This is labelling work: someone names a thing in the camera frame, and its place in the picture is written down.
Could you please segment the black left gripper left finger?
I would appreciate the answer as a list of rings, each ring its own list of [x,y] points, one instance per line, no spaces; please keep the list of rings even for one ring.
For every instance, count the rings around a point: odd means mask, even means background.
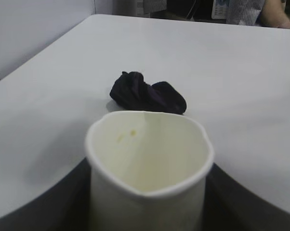
[[[0,231],[85,231],[91,168],[83,159],[47,192],[0,218]]]

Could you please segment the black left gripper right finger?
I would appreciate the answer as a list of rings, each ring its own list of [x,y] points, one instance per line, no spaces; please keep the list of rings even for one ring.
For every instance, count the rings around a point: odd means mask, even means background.
[[[206,231],[290,231],[290,213],[253,194],[216,164],[206,177]]]

